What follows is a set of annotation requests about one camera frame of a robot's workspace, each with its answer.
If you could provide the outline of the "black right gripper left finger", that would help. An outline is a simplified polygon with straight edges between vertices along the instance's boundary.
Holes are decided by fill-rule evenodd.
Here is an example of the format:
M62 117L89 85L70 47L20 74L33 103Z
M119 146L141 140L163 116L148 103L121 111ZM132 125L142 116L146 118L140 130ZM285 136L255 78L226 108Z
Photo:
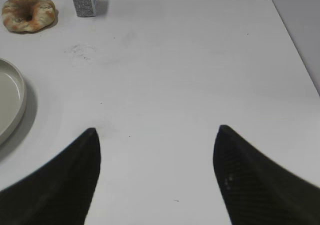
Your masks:
M88 128L42 167L1 190L2 225L83 225L101 170L101 147Z

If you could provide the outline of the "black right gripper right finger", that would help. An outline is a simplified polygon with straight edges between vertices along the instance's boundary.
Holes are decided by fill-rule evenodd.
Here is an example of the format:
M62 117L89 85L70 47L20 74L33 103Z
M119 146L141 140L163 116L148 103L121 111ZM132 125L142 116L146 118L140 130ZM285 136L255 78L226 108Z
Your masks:
M215 138L213 170L233 225L318 225L319 187L265 156L228 125Z

